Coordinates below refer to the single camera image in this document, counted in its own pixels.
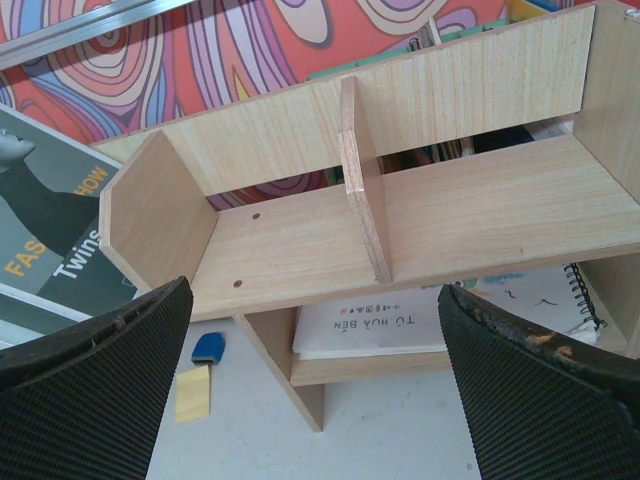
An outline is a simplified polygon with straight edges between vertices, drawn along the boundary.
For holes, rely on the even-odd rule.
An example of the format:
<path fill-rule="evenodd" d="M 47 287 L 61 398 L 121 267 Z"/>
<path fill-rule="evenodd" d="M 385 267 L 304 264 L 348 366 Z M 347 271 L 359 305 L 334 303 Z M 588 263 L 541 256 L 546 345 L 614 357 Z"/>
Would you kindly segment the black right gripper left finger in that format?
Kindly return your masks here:
<path fill-rule="evenodd" d="M 2 350 L 2 478 L 145 478 L 192 307 L 179 277 Z"/>

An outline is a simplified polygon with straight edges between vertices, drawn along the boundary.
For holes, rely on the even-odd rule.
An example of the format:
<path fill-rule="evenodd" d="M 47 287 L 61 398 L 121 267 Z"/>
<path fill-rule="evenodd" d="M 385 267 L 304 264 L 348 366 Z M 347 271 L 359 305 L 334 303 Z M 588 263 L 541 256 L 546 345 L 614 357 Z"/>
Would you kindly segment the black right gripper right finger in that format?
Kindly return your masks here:
<path fill-rule="evenodd" d="M 455 285 L 438 314 L 482 478 L 638 478 L 638 360 Z"/>

